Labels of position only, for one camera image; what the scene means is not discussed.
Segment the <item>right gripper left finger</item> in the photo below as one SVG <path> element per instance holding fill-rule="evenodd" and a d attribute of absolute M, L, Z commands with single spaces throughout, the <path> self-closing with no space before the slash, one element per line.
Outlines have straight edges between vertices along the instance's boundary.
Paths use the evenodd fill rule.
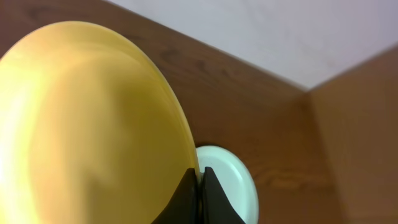
<path fill-rule="evenodd" d="M 197 177 L 194 168 L 189 168 L 169 203 L 152 224 L 196 224 L 198 221 Z"/>

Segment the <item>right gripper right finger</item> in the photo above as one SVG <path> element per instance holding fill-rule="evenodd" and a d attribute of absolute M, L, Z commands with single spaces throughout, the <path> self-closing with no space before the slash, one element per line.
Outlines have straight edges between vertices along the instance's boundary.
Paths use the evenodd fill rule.
<path fill-rule="evenodd" d="M 201 201 L 203 224 L 244 224 L 211 167 L 205 167 L 201 182 Z"/>

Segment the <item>light green plate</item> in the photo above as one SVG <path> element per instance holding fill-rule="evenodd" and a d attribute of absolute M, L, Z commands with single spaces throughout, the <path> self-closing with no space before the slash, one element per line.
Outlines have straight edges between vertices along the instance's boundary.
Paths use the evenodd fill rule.
<path fill-rule="evenodd" d="M 211 167 L 218 178 L 229 203 L 244 223 L 257 224 L 259 200 L 256 186 L 247 167 L 232 152 L 219 146 L 197 148 L 201 172 Z"/>

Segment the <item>yellow plate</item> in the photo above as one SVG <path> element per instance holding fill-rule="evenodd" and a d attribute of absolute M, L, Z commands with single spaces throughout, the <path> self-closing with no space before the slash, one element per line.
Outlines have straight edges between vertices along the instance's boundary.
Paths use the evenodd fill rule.
<path fill-rule="evenodd" d="M 2 56 L 2 223 L 152 223 L 197 165 L 170 85 L 117 32 L 58 22 Z"/>

